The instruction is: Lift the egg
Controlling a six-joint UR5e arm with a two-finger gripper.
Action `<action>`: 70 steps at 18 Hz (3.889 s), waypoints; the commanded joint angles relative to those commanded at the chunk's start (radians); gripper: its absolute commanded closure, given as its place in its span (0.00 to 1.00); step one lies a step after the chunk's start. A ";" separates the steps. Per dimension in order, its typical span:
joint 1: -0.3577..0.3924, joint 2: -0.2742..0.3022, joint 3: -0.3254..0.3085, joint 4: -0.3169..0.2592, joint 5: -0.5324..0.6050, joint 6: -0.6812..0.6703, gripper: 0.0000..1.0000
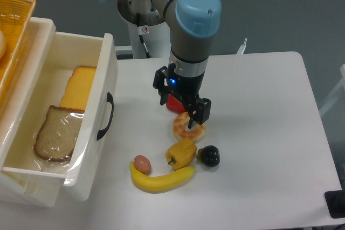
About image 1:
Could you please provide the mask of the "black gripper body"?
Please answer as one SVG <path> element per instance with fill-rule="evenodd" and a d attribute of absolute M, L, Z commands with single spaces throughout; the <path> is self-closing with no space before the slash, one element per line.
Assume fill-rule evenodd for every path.
<path fill-rule="evenodd" d="M 199 97 L 199 90 L 203 78 L 204 73 L 195 77 L 186 77 L 173 73 L 168 77 L 167 83 L 173 97 L 177 99 L 185 109 L 203 109 L 205 101 Z"/>

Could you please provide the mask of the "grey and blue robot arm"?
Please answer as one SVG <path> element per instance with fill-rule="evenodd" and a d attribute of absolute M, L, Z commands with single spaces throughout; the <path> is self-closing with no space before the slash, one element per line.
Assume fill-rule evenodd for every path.
<path fill-rule="evenodd" d="M 199 96 L 210 48 L 220 26 L 221 0 L 147 0 L 172 32 L 169 65 L 156 71 L 160 103 L 169 95 L 189 114 L 189 128 L 210 116 L 211 101 Z"/>

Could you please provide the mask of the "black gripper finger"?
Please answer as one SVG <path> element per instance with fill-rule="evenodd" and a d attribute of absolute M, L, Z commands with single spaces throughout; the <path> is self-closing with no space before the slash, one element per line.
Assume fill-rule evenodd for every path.
<path fill-rule="evenodd" d="M 171 89 L 167 83 L 168 68 L 166 66 L 161 67 L 155 72 L 153 87 L 157 89 L 160 96 L 160 105 L 164 105 L 168 102 Z"/>
<path fill-rule="evenodd" d="M 197 124 L 201 126 L 210 117 L 211 100 L 200 98 L 199 96 L 192 96 L 187 100 L 185 109 L 190 117 L 188 128 L 192 129 Z"/>

